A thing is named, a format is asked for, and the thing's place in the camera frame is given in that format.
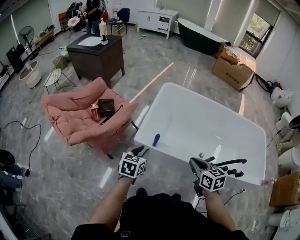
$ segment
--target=marble floor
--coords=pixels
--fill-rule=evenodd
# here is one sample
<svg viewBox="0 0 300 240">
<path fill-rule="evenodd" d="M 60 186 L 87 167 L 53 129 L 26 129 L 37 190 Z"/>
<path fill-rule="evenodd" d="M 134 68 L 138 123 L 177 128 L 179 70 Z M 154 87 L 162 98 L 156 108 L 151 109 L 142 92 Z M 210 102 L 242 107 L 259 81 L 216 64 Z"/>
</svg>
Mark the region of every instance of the marble floor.
<svg viewBox="0 0 300 240">
<path fill-rule="evenodd" d="M 27 204 L 26 217 L 44 231 L 50 232 L 54 239 L 71 238 L 76 226 L 89 220 L 93 209 L 105 197 L 118 177 L 118 159 L 122 152 L 132 146 L 135 129 L 129 127 L 112 151 L 114 160 L 95 152 L 86 144 L 68 146 L 55 133 L 46 120 L 41 107 L 41 98 L 47 95 L 43 84 L 53 68 L 52 61 L 60 55 L 60 45 L 67 45 L 83 33 L 59 34 L 55 41 L 45 45 L 36 58 L 43 77 L 34 89 L 27 89 L 15 75 L 1 92 L 0 126 L 13 120 L 23 121 L 26 126 L 41 124 L 42 134 L 36 150 L 31 156 L 31 174 L 23 178 L 20 195 Z M 133 115 L 140 125 L 161 86 L 173 82 L 202 94 L 236 112 L 239 112 L 242 94 L 245 99 L 244 116 L 261 126 L 266 133 L 267 143 L 276 133 L 275 123 L 280 112 L 271 104 L 269 94 L 263 91 L 256 81 L 243 93 L 221 81 L 211 73 L 215 59 L 186 48 L 178 36 L 166 40 L 165 35 L 141 31 L 128 27 L 128 34 L 123 33 L 125 51 L 125 75 L 118 72 L 112 79 L 112 89 L 127 100 L 131 100 L 166 66 L 166 70 L 136 101 L 139 103 Z M 80 89 L 90 80 L 79 80 L 72 64 L 64 70 L 65 74 L 77 85 L 66 87 L 72 91 Z M 68 83 L 61 80 L 61 85 Z M 0 148 L 10 151 L 17 162 L 28 165 L 28 157 L 38 139 L 39 129 L 30 131 L 12 124 L 0 134 Z M 278 164 L 276 142 L 267 149 L 266 178 L 277 177 Z M 144 187 L 150 195 L 157 193 L 180 193 L 182 200 L 193 203 L 195 192 L 192 177 L 174 172 L 163 164 L 151 166 L 130 188 L 128 197 L 135 194 L 139 187 Z M 267 216 L 273 211 L 269 207 L 272 186 L 257 187 L 235 196 L 226 206 L 239 229 L 249 239 L 266 239 Z M 237 186 L 227 186 L 220 194 L 224 202 L 240 191 Z M 198 211 L 205 211 L 200 201 Z"/>
</svg>

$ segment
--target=electric fan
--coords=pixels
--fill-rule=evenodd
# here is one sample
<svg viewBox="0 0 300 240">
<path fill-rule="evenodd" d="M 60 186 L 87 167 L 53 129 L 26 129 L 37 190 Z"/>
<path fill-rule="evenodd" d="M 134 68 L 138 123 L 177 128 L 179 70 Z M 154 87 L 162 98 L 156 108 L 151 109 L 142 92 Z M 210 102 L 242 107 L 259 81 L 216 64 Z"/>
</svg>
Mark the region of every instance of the electric fan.
<svg viewBox="0 0 300 240">
<path fill-rule="evenodd" d="M 18 34 L 18 39 L 19 39 L 20 44 L 22 44 L 23 47 L 26 47 L 28 45 L 31 52 L 32 52 L 32 49 L 31 49 L 30 43 L 33 40 L 33 37 L 34 37 L 34 30 L 31 26 L 23 27 Z M 37 52 L 33 53 L 31 60 L 37 56 L 38 56 Z"/>
</svg>

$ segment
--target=freestanding bathtub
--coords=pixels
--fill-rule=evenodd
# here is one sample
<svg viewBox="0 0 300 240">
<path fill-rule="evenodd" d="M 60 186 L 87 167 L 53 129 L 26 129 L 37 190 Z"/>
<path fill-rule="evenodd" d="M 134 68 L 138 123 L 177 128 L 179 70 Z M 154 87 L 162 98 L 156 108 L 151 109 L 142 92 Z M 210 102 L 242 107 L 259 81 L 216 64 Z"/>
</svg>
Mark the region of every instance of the freestanding bathtub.
<svg viewBox="0 0 300 240">
<path fill-rule="evenodd" d="M 180 37 L 183 44 L 188 48 L 207 55 L 214 55 L 221 43 L 226 42 L 226 40 L 188 20 L 178 18 L 177 22 Z"/>
<path fill-rule="evenodd" d="M 160 139 L 156 147 L 153 140 Z M 245 164 L 229 169 L 244 176 L 229 175 L 227 184 L 239 188 L 260 186 L 265 178 L 266 136 L 264 130 L 225 106 L 173 83 L 165 83 L 156 96 L 137 134 L 136 145 L 150 148 L 147 164 L 192 175 L 189 160 L 215 157 L 213 163 L 244 158 Z"/>
</svg>

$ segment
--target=white countertop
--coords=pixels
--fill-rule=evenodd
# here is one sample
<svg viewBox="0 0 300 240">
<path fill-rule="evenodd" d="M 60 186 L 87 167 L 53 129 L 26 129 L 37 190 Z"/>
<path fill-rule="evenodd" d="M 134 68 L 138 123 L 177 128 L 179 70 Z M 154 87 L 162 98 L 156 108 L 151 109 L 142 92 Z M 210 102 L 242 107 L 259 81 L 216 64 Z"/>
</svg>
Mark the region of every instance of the white countertop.
<svg viewBox="0 0 300 240">
<path fill-rule="evenodd" d="M 141 8 L 139 9 L 141 12 L 150 12 L 150 13 L 159 13 L 159 14 L 164 14 L 164 15 L 169 15 L 169 16 L 176 16 L 179 12 L 169 10 L 169 9 L 162 9 L 160 10 L 158 7 L 146 7 L 146 8 Z"/>
</svg>

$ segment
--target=armchair cushion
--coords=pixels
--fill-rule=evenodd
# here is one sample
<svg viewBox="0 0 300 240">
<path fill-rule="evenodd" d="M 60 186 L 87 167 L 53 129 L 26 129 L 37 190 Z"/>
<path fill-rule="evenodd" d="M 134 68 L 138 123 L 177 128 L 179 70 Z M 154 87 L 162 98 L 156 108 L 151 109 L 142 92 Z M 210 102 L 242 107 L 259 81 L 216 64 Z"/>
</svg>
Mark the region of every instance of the armchair cushion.
<svg viewBox="0 0 300 240">
<path fill-rule="evenodd" d="M 100 125 L 92 119 L 90 105 L 99 99 L 114 99 L 117 111 Z M 109 89 L 102 78 L 97 78 L 79 91 L 48 95 L 42 99 L 47 119 L 55 131 L 69 145 L 88 143 L 108 153 L 131 122 L 137 104 L 131 104 Z"/>
</svg>

